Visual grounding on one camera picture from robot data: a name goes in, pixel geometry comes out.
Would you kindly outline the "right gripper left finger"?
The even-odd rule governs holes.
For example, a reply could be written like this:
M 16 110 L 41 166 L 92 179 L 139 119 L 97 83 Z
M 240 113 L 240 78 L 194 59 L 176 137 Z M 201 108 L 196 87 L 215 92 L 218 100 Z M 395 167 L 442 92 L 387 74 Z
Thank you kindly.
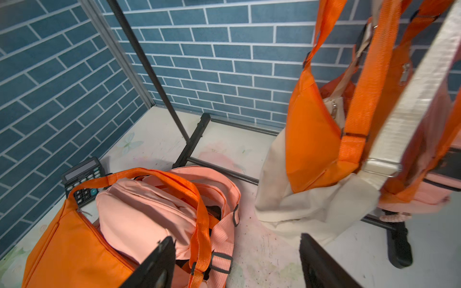
M 167 236 L 120 288 L 170 288 L 175 267 L 175 242 Z

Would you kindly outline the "orange sling bag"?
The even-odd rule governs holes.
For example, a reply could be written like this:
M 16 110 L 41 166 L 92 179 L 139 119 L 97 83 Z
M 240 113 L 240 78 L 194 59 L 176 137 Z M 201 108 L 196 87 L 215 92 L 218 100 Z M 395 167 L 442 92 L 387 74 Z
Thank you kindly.
M 212 257 L 210 230 L 218 219 L 208 213 L 199 188 L 182 170 L 135 168 L 86 181 L 78 190 L 98 188 L 97 203 L 101 204 L 103 196 L 127 192 L 130 187 L 147 208 L 163 210 L 152 217 L 153 226 L 141 217 L 128 224 L 129 214 L 111 205 L 108 213 L 100 213 L 100 225 L 95 227 L 70 195 L 28 256 L 23 287 L 116 288 L 135 270 L 138 245 L 134 237 L 147 240 L 141 248 L 149 253 L 158 240 L 181 227 L 180 216 L 186 216 L 187 233 L 176 257 L 187 260 L 189 268 L 176 268 L 174 283 L 179 288 L 206 286 L 204 276 Z
M 357 87 L 345 102 L 340 127 L 318 88 L 309 54 L 289 102 L 286 173 L 294 193 L 330 187 L 358 172 L 392 210 L 429 193 L 444 192 L 426 179 L 461 129 L 461 102 L 441 92 L 461 56 L 461 4 L 425 1 L 400 44 L 399 20 L 407 3 L 384 1 Z

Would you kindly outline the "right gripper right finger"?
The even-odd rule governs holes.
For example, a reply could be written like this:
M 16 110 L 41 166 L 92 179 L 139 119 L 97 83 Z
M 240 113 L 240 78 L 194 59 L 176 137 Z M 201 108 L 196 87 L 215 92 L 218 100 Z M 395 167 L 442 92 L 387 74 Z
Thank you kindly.
M 309 234 L 302 234 L 300 259 L 307 288 L 361 288 Z

